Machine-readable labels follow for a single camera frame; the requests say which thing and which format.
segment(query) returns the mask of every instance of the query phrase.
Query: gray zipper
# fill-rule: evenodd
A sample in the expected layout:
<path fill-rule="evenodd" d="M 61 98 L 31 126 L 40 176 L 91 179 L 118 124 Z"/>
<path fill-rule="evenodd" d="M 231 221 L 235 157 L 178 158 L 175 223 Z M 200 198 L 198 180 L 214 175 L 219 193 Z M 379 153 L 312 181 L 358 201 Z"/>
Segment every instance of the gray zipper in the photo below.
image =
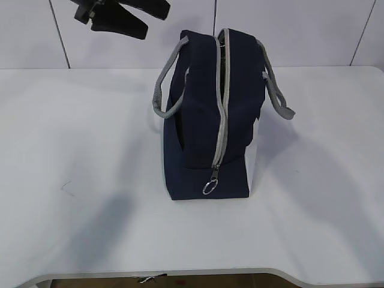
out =
<path fill-rule="evenodd" d="M 203 188 L 203 194 L 208 195 L 212 193 L 218 184 L 218 172 L 220 165 L 223 162 L 224 155 L 227 149 L 228 141 L 228 104 L 229 104 L 229 89 L 230 89 L 230 46 L 229 46 L 229 29 L 223 29 L 224 31 L 224 43 L 225 43 L 225 54 L 226 54 L 226 78 L 224 84 L 224 94 L 223 100 L 221 100 L 221 89 L 220 89 L 220 79 L 221 79 L 221 50 L 220 42 L 217 37 L 215 37 L 216 46 L 217 46 L 217 67 L 216 67 L 216 98 L 217 98 L 217 107 L 220 113 L 220 126 L 217 134 L 217 143 L 214 160 L 212 162 L 212 176 L 210 181 Z"/>

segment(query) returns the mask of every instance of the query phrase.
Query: fabric bag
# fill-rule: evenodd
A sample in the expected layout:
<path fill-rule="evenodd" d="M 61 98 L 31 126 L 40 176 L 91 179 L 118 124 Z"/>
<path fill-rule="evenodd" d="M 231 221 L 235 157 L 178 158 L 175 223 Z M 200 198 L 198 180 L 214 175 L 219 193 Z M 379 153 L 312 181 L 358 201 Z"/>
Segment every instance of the fabric bag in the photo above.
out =
<path fill-rule="evenodd" d="M 277 87 L 263 44 L 253 36 L 223 29 L 216 38 L 184 30 L 180 39 L 153 98 L 155 113 L 164 118 L 168 192 L 173 200 L 248 197 L 244 155 L 254 140 L 265 87 L 280 116 L 292 119 L 295 113 Z M 161 84 L 178 55 L 163 112 Z"/>

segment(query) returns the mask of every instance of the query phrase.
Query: gray handle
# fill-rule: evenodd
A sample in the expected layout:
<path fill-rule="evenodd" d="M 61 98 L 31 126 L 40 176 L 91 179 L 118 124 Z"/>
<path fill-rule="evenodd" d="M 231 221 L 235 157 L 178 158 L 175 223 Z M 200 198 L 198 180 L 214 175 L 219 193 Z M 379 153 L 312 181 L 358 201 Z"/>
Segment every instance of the gray handle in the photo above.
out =
<path fill-rule="evenodd" d="M 182 100 L 184 98 L 185 85 L 184 85 L 184 89 L 183 89 L 183 92 L 182 92 L 179 100 L 168 111 L 163 112 L 161 110 L 161 104 L 163 102 L 163 93 L 161 91 L 161 84 L 163 83 L 164 78 L 167 76 L 167 73 L 170 70 L 170 68 L 172 67 L 173 63 L 175 63 L 181 48 L 184 45 L 186 45 L 188 42 L 189 42 L 188 36 L 185 36 L 176 45 L 175 49 L 173 50 L 172 54 L 170 55 L 166 65 L 164 66 L 163 70 L 161 71 L 161 73 L 160 73 L 160 75 L 156 81 L 156 84 L 155 84 L 155 91 L 154 91 L 154 97 L 152 100 L 152 105 L 154 107 L 155 113 L 164 119 L 167 119 L 167 118 L 173 116 L 180 109 L 181 104 L 182 104 Z M 189 73 L 189 68 L 185 72 L 184 82 L 187 81 L 188 73 Z"/>
<path fill-rule="evenodd" d="M 287 101 L 284 98 L 283 93 L 281 93 L 280 89 L 277 86 L 275 73 L 272 69 L 271 62 L 269 61 L 269 58 L 266 54 L 265 47 L 263 43 L 261 43 L 259 40 L 257 41 L 259 44 L 261 50 L 264 54 L 265 59 L 265 68 L 268 73 L 263 72 L 263 78 L 266 81 L 266 88 L 268 90 L 269 97 L 271 99 L 272 105 L 276 112 L 287 120 L 292 120 L 294 115 L 296 114 L 295 111 L 293 111 L 291 108 L 287 107 Z"/>

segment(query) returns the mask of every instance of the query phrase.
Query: navy blue bag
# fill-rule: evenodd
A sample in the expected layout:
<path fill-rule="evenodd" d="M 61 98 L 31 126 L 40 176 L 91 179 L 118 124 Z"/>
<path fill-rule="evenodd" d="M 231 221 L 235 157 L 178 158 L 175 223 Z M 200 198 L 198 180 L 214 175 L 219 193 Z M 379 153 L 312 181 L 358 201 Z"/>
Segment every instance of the navy blue bag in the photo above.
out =
<path fill-rule="evenodd" d="M 249 196 L 245 150 L 254 138 L 265 87 L 284 119 L 294 111 L 277 87 L 261 42 L 223 29 L 219 36 L 182 31 L 161 72 L 153 107 L 164 118 L 164 172 L 173 200 Z M 179 55 L 167 111 L 161 84 Z"/>

